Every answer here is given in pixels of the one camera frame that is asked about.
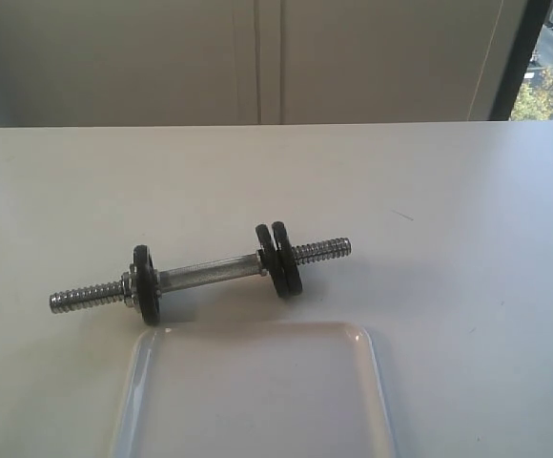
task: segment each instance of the cabinet door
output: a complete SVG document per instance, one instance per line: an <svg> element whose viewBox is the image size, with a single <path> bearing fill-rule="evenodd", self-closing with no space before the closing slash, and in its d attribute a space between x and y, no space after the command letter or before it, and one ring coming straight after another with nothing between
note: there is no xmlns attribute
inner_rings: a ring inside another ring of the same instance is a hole
<svg viewBox="0 0 553 458"><path fill-rule="evenodd" d="M0 1L0 125L256 124L255 39L253 0Z"/></svg>
<svg viewBox="0 0 553 458"><path fill-rule="evenodd" d="M284 124L465 120L478 94L488 116L525 4L257 1L259 67L279 71L260 72L260 111Z"/></svg>

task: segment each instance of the clear plastic tray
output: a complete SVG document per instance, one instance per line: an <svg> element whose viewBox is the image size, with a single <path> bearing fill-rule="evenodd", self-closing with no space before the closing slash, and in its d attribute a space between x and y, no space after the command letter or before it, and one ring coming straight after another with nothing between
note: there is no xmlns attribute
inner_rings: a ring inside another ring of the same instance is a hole
<svg viewBox="0 0 553 458"><path fill-rule="evenodd" d="M152 329L113 458L394 458L368 334L346 323Z"/></svg>

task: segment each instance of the white tabletop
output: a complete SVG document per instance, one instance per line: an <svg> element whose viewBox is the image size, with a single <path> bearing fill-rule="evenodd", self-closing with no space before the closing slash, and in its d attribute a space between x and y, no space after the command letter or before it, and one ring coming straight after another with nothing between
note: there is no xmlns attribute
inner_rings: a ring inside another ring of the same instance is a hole
<svg viewBox="0 0 553 458"><path fill-rule="evenodd" d="M553 123L0 130L0 457L100 457L133 344L121 304L56 290L294 243L353 254L172 293L168 320L347 321L379 358L401 457L553 456Z"/></svg>

